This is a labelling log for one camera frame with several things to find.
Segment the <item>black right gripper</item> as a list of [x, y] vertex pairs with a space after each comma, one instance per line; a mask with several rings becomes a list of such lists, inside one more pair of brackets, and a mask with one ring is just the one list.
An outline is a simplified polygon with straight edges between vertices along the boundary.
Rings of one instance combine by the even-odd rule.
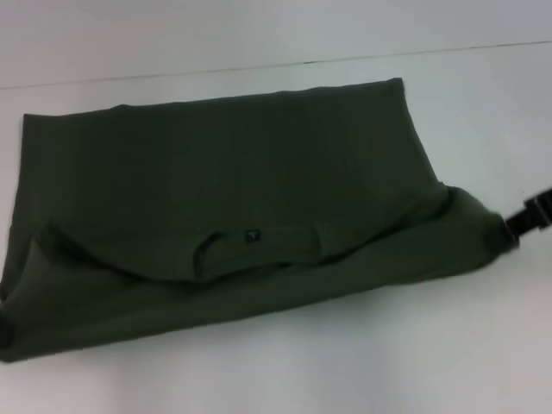
[[505, 219], [505, 226], [518, 240], [532, 229], [546, 229], [552, 225], [552, 188], [524, 201], [525, 210]]

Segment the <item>dark green FREE t-shirt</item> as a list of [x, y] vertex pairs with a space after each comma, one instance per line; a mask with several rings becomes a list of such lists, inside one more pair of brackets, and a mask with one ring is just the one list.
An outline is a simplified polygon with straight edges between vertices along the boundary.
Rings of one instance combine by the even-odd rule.
[[436, 177], [399, 78], [28, 114], [0, 361], [469, 273], [517, 244]]

